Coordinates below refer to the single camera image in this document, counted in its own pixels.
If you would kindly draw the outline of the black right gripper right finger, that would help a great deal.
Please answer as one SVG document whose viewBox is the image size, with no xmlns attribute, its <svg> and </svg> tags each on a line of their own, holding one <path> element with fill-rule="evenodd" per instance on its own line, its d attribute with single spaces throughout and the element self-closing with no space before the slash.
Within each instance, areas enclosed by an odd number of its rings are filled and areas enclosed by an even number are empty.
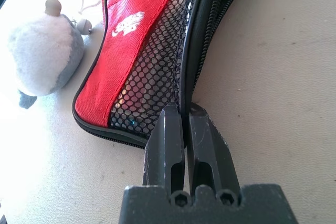
<svg viewBox="0 0 336 224">
<path fill-rule="evenodd" d="M 188 125 L 188 172 L 191 192 L 199 185 L 217 193 L 229 189 L 240 192 L 230 150 L 208 113 L 193 103 Z"/>
</svg>

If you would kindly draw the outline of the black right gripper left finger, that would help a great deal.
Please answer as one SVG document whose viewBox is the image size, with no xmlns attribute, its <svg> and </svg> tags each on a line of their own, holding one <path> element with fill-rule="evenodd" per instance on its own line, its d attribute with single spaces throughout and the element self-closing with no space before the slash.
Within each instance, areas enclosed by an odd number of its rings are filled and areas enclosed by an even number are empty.
<svg viewBox="0 0 336 224">
<path fill-rule="evenodd" d="M 185 154 L 182 120 L 175 104 L 165 106 L 145 147 L 144 186 L 168 193 L 184 187 Z"/>
</svg>

